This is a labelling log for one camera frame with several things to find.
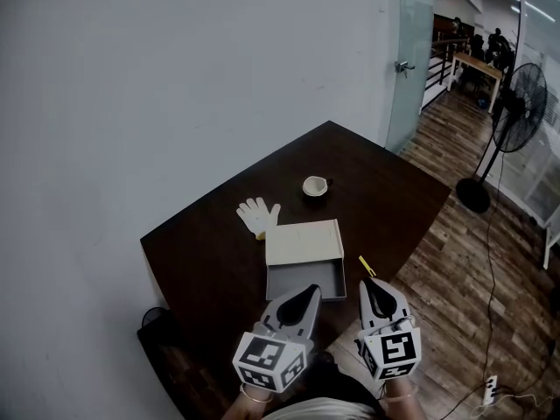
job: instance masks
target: wooden desk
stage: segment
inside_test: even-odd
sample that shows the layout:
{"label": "wooden desk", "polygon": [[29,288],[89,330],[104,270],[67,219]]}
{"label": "wooden desk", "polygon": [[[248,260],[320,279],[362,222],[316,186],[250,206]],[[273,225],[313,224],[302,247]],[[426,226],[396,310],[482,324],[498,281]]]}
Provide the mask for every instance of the wooden desk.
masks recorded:
{"label": "wooden desk", "polygon": [[467,64],[468,66],[474,67],[483,74],[494,78],[496,82],[493,85],[492,99],[490,100],[490,107],[488,108],[488,114],[492,113],[494,109],[494,103],[496,102],[496,97],[498,96],[498,90],[500,89],[500,81],[502,73],[497,68],[489,66],[486,62],[480,59],[476,59],[473,56],[469,56],[463,52],[457,52],[453,55],[453,62],[451,63],[451,76],[449,82],[447,83],[447,90],[452,89],[453,78],[455,77],[455,63],[458,61],[459,66],[461,62]]}
{"label": "wooden desk", "polygon": [[[310,175],[333,179],[324,197],[304,196]],[[190,352],[234,396],[239,381],[231,360],[266,306],[264,242],[235,213],[240,202],[262,196],[269,208],[281,204],[279,224],[339,220],[347,298],[322,304],[313,339],[327,347],[358,317],[358,284],[368,275],[358,256],[389,281],[449,192],[391,152],[326,122],[170,218],[142,245]]]}

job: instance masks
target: bracelet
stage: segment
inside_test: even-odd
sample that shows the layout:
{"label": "bracelet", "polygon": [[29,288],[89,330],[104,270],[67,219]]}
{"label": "bracelet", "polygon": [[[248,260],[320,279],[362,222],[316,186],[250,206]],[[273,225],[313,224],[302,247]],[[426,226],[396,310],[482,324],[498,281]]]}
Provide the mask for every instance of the bracelet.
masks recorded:
{"label": "bracelet", "polygon": [[399,403],[402,400],[406,400],[407,398],[411,398],[418,393],[418,386],[415,386],[408,395],[401,395],[401,396],[384,396],[382,399],[387,403]]}
{"label": "bracelet", "polygon": [[239,391],[244,394],[249,400],[255,402],[255,403],[268,403],[272,401],[272,398],[274,397],[272,394],[270,394],[270,398],[268,400],[257,400],[256,398],[253,398],[252,396],[247,395],[247,392],[245,392],[245,388],[243,387],[243,383],[241,383],[241,386],[239,387]]}

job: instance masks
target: yellow clothespin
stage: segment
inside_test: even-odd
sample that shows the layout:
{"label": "yellow clothespin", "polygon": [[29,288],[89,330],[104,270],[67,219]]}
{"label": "yellow clothespin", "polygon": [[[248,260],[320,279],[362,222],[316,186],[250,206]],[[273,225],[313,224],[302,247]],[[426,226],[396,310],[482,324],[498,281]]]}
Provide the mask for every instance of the yellow clothespin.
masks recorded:
{"label": "yellow clothespin", "polygon": [[377,274],[375,274],[375,271],[369,267],[369,264],[366,263],[366,260],[364,260],[364,257],[360,255],[359,258],[360,258],[361,264],[364,265],[364,268],[366,268],[366,271],[369,273],[369,275],[372,278],[377,277]]}

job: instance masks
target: box lid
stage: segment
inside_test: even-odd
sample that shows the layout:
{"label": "box lid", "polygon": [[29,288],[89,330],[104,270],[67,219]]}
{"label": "box lid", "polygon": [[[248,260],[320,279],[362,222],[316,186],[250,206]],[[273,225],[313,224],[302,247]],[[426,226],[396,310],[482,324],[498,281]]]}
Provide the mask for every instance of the box lid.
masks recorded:
{"label": "box lid", "polygon": [[343,257],[337,220],[275,226],[266,232],[266,263],[269,266]]}

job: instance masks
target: cardboard box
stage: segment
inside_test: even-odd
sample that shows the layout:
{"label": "cardboard box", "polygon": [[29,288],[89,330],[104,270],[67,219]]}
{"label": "cardboard box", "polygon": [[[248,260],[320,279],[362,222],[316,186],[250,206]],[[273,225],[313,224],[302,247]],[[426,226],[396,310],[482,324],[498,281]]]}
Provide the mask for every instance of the cardboard box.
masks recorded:
{"label": "cardboard box", "polygon": [[266,232],[266,299],[318,284],[323,300],[347,296],[344,249],[336,220],[276,226]]}

